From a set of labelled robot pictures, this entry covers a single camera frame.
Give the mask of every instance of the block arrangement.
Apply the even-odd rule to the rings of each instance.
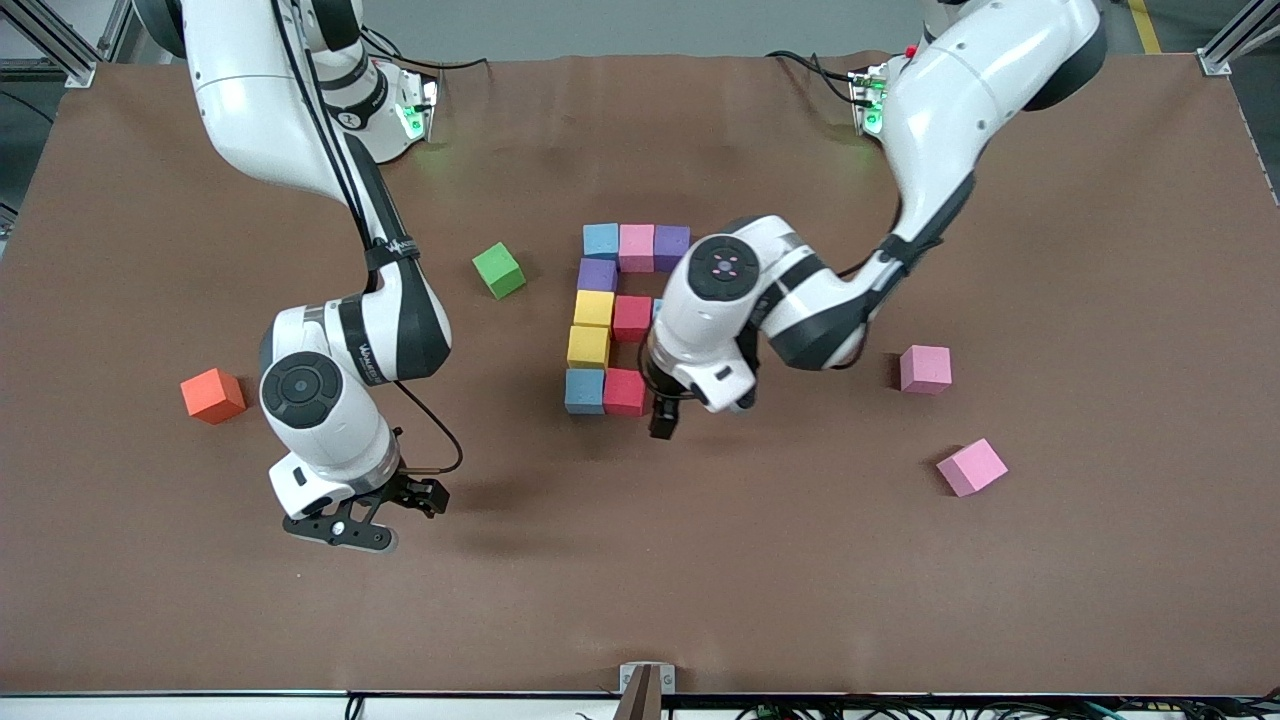
[[[682,225],[582,225],[566,354],[568,414],[644,416],[644,377],[637,370],[609,368],[611,342],[644,342],[662,300],[618,293],[618,273],[669,273],[689,251],[689,228]]]

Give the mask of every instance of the brown table mat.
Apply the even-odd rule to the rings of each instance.
[[[856,261],[896,191],[847,106],[774,60],[570,58],[449,73],[436,138],[384,172],[456,334],[413,386],[467,461],[371,556],[280,532],[260,411],[178,392],[253,387],[278,310],[361,287],[346,211],[223,163],[182,68],[68,94],[0,264],[0,687],[594,689],[635,659],[689,692],[1275,684],[1280,214],[1194,59],[1112,58],[1016,118],[856,369],[765,351],[751,414],[686,406],[669,443],[564,414],[581,224],[780,213]],[[499,240],[529,286],[495,301],[470,259]],[[945,395],[891,389],[911,343],[952,348]],[[980,437],[1010,473],[955,498],[933,462]]]

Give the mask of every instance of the cable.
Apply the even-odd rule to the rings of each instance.
[[[392,42],[389,37],[374,28],[361,27],[360,37],[362,37],[374,50],[381,53],[381,56],[388,60],[399,60],[401,63],[419,65],[433,70],[461,70],[463,68],[472,68],[489,61],[489,58],[480,58],[477,60],[471,60],[470,63],[431,63],[428,60],[413,60],[402,55],[399,47]]]
[[[9,100],[13,100],[14,102],[19,102],[22,105],[26,105],[28,110],[31,110],[32,113],[40,115],[41,118],[45,118],[45,120],[47,120],[49,124],[54,124],[54,119],[51,117],[49,117],[49,113],[41,110],[40,108],[36,108],[35,105],[32,105],[31,102],[27,102],[22,97],[18,97],[17,95],[9,92],[8,90],[0,90],[0,95],[4,95],[5,97],[8,97]]]
[[[818,61],[818,54],[817,53],[813,54],[813,56],[810,58],[810,60],[813,60],[813,67],[818,68],[818,77],[822,78],[822,82],[827,83],[827,87],[829,87],[831,91],[836,94],[836,97],[840,97],[845,102],[849,102],[850,105],[856,105],[859,108],[872,108],[872,106],[874,106],[874,104],[870,100],[859,100],[856,97],[850,97],[850,96],[845,95],[844,92],[841,92],[840,88],[836,87],[836,83],[831,82],[831,78],[827,77],[827,70],[824,70],[822,68],[822,63]]]
[[[360,720],[360,715],[365,712],[365,696],[360,693],[349,693],[347,696],[347,710],[343,711],[343,720]]]
[[[320,119],[320,111],[316,109],[316,101],[311,97],[302,69],[298,67],[297,58],[293,55],[293,45],[289,42],[289,33],[284,27],[284,15],[280,14],[279,4],[271,3],[271,13],[275,15],[275,29],[280,36],[280,42],[284,44],[284,55],[289,59],[289,69],[293,72],[293,79],[298,86],[298,91],[302,94],[302,104],[307,109],[307,115],[311,117],[311,124],[315,127],[316,135],[320,137],[320,145],[324,147],[325,158],[329,160],[329,168],[333,170],[334,178],[338,181],[338,190],[342,191],[342,197],[347,202],[351,218],[356,223],[356,232],[360,233],[360,243],[367,251],[374,247],[374,238],[369,234],[369,224],[365,219],[365,211],[360,205],[360,196],[356,192],[355,176],[351,172],[351,167],[347,164],[347,158],[339,150],[338,136],[334,133],[333,123]],[[319,88],[320,78],[316,76],[315,63],[311,61],[311,50],[307,47],[306,42],[300,41],[298,45],[301,46],[302,55],[306,59],[312,87]],[[372,292],[376,288],[378,273],[375,270],[369,270],[365,277],[365,292]]]
[[[841,74],[833,73],[831,70],[819,70],[808,59],[801,58],[800,55],[797,55],[797,54],[795,54],[795,53],[792,53],[790,50],[774,50],[773,53],[769,53],[768,55],[765,55],[765,58],[781,58],[783,60],[791,60],[794,63],[799,63],[799,64],[804,65],[804,68],[806,70],[809,70],[810,73],[818,73],[818,72],[820,72],[820,73],[826,74],[827,77],[829,77],[831,79],[838,79],[838,81],[842,81],[842,82],[849,82],[849,76],[841,76]]]
[[[828,69],[823,68],[822,63],[818,60],[818,54],[817,53],[814,53],[813,55],[810,55],[808,60],[804,59],[804,58],[801,58],[800,55],[796,55],[795,53],[792,53],[790,50],[774,50],[773,53],[769,53],[768,55],[765,55],[765,58],[780,58],[780,59],[792,60],[792,61],[800,63],[801,65],[804,65],[804,68],[806,70],[809,70],[810,73],[815,73],[818,77],[820,77],[822,82],[827,83],[827,87],[831,88],[831,91],[836,94],[836,97],[840,97],[845,102],[849,102],[850,105],[856,105],[859,108],[870,108],[870,106],[873,106],[873,104],[870,101],[868,101],[868,100],[859,100],[856,97],[850,97],[850,96],[845,95],[844,92],[841,92],[840,88],[837,88],[836,85],[832,81],[833,79],[838,79],[841,82],[849,82],[849,76],[847,74],[842,76],[840,73],[836,73],[836,72],[832,72],[832,70],[828,70]]]
[[[445,425],[444,421],[440,420],[440,418],[438,418],[435,415],[435,413],[431,413],[431,409],[428,407],[425,402],[422,402],[421,400],[419,400],[417,396],[413,395],[412,391],[410,391],[407,387],[404,387],[404,383],[402,383],[399,380],[396,380],[396,387],[401,388],[401,392],[403,392],[410,400],[412,400],[413,405],[417,405],[419,409],[422,410],[422,413],[426,413],[426,416],[430,418],[431,421],[435,423],[435,427],[440,428],[440,432],[444,433],[444,437],[449,438],[449,442],[453,443],[453,451],[457,454],[457,459],[453,461],[453,465],[449,465],[448,468],[440,468],[435,473],[430,473],[430,474],[433,474],[433,475],[447,475],[447,474],[457,470],[458,468],[461,468],[462,466],[462,443],[458,442],[458,438],[457,438],[457,436],[453,434],[453,430],[451,430],[449,427]]]

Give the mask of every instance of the metal frame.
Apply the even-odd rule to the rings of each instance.
[[[1230,60],[1239,58],[1276,36],[1267,24],[1280,17],[1280,0],[1249,0],[1208,45],[1196,50],[1206,76],[1231,74]]]
[[[67,87],[93,83],[93,70],[105,58],[44,0],[0,0],[0,15],[67,73]]]

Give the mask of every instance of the cube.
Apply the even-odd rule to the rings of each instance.
[[[618,342],[644,342],[653,320],[653,299],[620,295],[613,300],[613,340]]]
[[[608,402],[607,391],[605,402]],[[951,489],[964,497],[989,486],[992,480],[1007,473],[1009,468],[1005,468],[1005,462],[996,455],[991,443],[983,438],[938,462],[938,470]]]
[[[244,411],[244,393],[239,380],[214,368],[182,383],[182,400],[187,415],[216,425]]]
[[[604,370],[564,370],[564,410],[604,415]]]
[[[568,366],[603,370],[609,366],[609,331],[573,325],[568,329]]]
[[[653,233],[653,269],[669,273],[689,252],[689,228],[684,225],[658,225]]]
[[[618,259],[618,224],[582,225],[582,258],[616,261]]]
[[[623,273],[653,272],[653,225],[618,228],[618,269]]]
[[[613,293],[598,290],[577,291],[573,302],[573,324],[588,328],[608,328],[613,323]]]
[[[618,261],[582,258],[577,266],[577,288],[616,292],[618,290]]]
[[[604,414],[644,416],[644,378],[639,372],[621,368],[604,372]]]
[[[525,284],[525,274],[520,272],[520,265],[500,242],[476,255],[471,264],[480,272],[480,278],[489,286],[489,292],[494,297],[506,297]]]
[[[899,360],[902,392],[937,395],[951,384],[951,351],[946,347],[913,345]]]

